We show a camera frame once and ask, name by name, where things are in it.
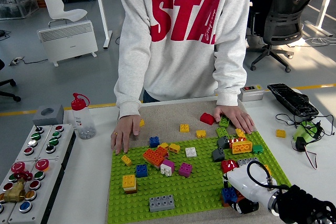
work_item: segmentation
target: white sweatshirt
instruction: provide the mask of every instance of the white sweatshirt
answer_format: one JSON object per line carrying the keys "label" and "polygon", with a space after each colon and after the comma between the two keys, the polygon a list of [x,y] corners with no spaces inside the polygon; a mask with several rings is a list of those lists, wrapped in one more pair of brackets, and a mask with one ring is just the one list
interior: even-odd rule
{"label": "white sweatshirt", "polygon": [[139,114],[142,87],[159,101],[217,94],[217,105],[237,105],[249,0],[121,1],[120,117]]}

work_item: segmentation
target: plastic bottle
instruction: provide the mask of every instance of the plastic bottle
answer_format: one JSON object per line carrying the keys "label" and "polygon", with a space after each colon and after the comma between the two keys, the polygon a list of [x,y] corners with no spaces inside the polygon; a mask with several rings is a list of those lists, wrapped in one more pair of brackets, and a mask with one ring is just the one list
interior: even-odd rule
{"label": "plastic bottle", "polygon": [[[75,99],[71,102],[71,108],[74,113],[76,128],[78,130],[79,137],[81,139],[90,139],[95,136],[97,130],[95,127],[95,123],[91,117],[88,106],[90,105],[90,100],[83,94],[73,93],[73,97]],[[82,98],[78,98],[81,95],[88,100],[88,104],[86,104],[85,100]]]}

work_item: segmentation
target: sweatshirt cuff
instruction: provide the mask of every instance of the sweatshirt cuff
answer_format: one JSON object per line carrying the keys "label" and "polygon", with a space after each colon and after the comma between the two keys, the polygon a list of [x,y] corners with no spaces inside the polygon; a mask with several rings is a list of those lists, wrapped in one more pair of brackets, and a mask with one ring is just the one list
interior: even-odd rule
{"label": "sweatshirt cuff", "polygon": [[126,115],[140,115],[139,103],[135,101],[127,101],[123,102],[119,105],[120,112],[119,112],[119,119]]}
{"label": "sweatshirt cuff", "polygon": [[218,93],[217,105],[238,106],[238,94],[236,92]]}

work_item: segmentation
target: keyboard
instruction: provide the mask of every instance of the keyboard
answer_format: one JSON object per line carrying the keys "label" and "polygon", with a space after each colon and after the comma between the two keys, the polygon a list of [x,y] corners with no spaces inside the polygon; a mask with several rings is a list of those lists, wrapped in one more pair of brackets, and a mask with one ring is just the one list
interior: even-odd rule
{"label": "keyboard", "polygon": [[276,99],[293,115],[305,118],[319,114],[319,111],[309,103],[306,95],[295,92],[287,85],[278,83],[269,84],[267,87]]}

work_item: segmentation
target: sleeve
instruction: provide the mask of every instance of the sleeve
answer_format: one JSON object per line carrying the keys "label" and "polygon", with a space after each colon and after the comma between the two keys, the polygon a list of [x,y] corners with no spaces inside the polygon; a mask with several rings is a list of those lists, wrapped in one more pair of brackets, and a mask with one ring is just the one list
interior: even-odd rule
{"label": "sleeve", "polygon": [[114,86],[120,118],[139,114],[139,96],[150,60],[150,22],[144,0],[121,0],[125,20],[119,46],[118,80]]}
{"label": "sleeve", "polygon": [[225,0],[218,20],[215,39],[214,79],[217,105],[237,106],[240,88],[246,83],[243,61],[249,0]]}

